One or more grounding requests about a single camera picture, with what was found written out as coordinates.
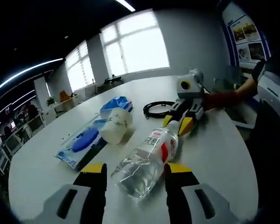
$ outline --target coiled cable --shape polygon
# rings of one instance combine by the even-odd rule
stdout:
[[[161,105],[161,106],[172,106],[174,104],[174,102],[171,101],[157,101],[157,102],[152,102],[150,104],[147,104],[144,108],[143,108],[143,113],[146,117],[146,119],[151,118],[165,118],[166,115],[168,114],[169,111],[165,111],[165,112],[161,112],[161,113],[151,113],[149,112],[150,108],[152,108],[153,106],[157,106],[157,105]]]

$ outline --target blue lid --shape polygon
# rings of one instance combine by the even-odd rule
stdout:
[[[72,147],[73,152],[76,153],[85,149],[96,139],[97,136],[98,130],[96,128],[90,128],[87,131],[84,131],[82,136],[74,143]]]

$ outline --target plastic water bottle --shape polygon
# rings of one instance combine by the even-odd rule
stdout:
[[[116,184],[137,199],[149,192],[163,173],[164,164],[176,154],[178,130],[177,121],[154,129],[144,142],[115,168],[111,177]]]

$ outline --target ceiling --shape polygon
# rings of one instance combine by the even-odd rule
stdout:
[[[218,0],[164,3],[126,0],[136,11],[187,7],[215,10]],[[13,74],[36,64],[67,56],[80,42],[131,12],[115,0],[0,1],[0,84]],[[56,62],[30,71],[0,90],[0,96],[35,75],[55,69]],[[34,88],[33,82],[12,89],[0,99],[0,110]]]

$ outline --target white table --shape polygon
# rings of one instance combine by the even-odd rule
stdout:
[[[33,136],[13,157],[9,173],[9,199],[20,219],[33,218],[43,202],[78,173],[53,157],[63,138],[91,120],[101,106],[115,96],[133,101],[135,130],[125,146],[107,145],[90,163],[105,162],[110,174],[128,153],[150,132],[162,126],[162,119],[146,120],[143,106],[154,101],[175,101],[176,77],[155,77],[131,81],[78,105]],[[239,218],[255,215],[257,180],[249,152],[238,130],[223,110],[206,113],[207,121],[187,136],[177,160],[192,168],[200,183],[207,183],[229,202]],[[144,200],[135,202],[108,180],[104,224],[169,223],[164,184],[160,183]]]

